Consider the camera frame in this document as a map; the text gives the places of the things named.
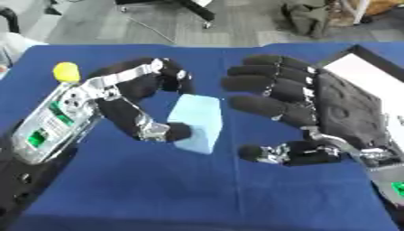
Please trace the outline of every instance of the wire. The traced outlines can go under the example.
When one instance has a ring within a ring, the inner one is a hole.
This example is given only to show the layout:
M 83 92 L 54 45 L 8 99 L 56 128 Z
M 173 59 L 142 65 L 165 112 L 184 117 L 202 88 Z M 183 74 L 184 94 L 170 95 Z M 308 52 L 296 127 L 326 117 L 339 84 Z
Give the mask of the wire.
M 144 27 L 146 27 L 146 28 L 148 28 L 148 29 L 150 29 L 150 30 L 156 32 L 157 34 L 159 34 L 159 36 L 163 37 L 163 38 L 166 39 L 168 42 L 171 42 L 172 44 L 177 44 L 177 43 L 174 42 L 171 38 L 169 38 L 168 36 L 164 35 L 162 32 L 159 32 L 157 29 L 152 28 L 151 26 L 149 26 L 149 25 L 147 25 L 147 24 L 145 24 L 145 23 L 139 22 L 139 21 L 137 21 L 136 19 L 134 19 L 134 18 L 132 18 L 132 17 L 129 17 L 129 19 L 132 20 L 132 21 L 134 21 L 135 23 L 138 23 L 139 25 L 142 25 L 142 26 L 144 26 Z

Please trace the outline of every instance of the yellow knob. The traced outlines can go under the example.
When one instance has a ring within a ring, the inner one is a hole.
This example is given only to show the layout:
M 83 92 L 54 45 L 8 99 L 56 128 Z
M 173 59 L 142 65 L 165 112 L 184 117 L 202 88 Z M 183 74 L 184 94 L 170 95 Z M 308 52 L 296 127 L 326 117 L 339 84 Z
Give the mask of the yellow knob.
M 78 65 L 73 62 L 61 62 L 53 69 L 53 75 L 59 82 L 79 82 L 80 72 L 78 71 Z

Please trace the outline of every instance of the gray floor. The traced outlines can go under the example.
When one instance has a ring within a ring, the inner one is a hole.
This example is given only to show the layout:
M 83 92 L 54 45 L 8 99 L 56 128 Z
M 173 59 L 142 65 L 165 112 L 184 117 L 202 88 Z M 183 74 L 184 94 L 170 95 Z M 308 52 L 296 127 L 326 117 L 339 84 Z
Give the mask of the gray floor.
M 172 44 L 157 33 L 135 23 L 146 23 L 179 46 L 251 47 L 276 42 L 390 42 L 404 41 L 404 9 L 377 17 L 371 24 L 332 28 L 321 40 L 297 36 L 284 29 L 282 0 L 215 0 L 212 28 L 177 5 L 140 5 L 127 14 L 117 11 L 113 0 L 58 0 L 63 16 L 43 15 L 24 33 L 48 43 L 162 43 Z

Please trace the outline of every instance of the blue tablecloth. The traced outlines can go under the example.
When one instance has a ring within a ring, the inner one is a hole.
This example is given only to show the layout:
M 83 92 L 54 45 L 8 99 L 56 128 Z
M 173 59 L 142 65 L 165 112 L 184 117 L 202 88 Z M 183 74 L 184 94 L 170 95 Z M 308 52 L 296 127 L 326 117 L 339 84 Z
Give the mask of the blue tablecloth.
M 225 99 L 219 80 L 254 53 L 315 63 L 350 44 L 274 44 L 262 48 L 192 49 L 162 45 L 41 46 L 26 52 L 0 82 L 0 131 L 27 116 L 56 86 L 51 70 L 76 62 L 83 76 L 141 56 L 177 60 L 194 76 L 198 94 Z M 404 43 L 365 43 L 404 66 Z M 143 102 L 164 120 L 175 94 Z M 395 230 L 354 162 L 287 168 L 238 159 L 244 143 L 276 145 L 299 132 L 222 101 L 224 129 L 212 155 L 141 143 L 102 121 L 78 157 L 12 230 Z

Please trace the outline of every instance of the foam block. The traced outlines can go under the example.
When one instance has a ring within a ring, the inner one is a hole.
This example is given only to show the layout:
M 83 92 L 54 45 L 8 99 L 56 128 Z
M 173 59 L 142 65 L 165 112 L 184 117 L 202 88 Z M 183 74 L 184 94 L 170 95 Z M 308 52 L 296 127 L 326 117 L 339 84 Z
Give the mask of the foam block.
M 214 97 L 182 95 L 168 122 L 181 122 L 191 127 L 192 136 L 175 142 L 176 147 L 211 154 L 223 126 L 220 101 Z

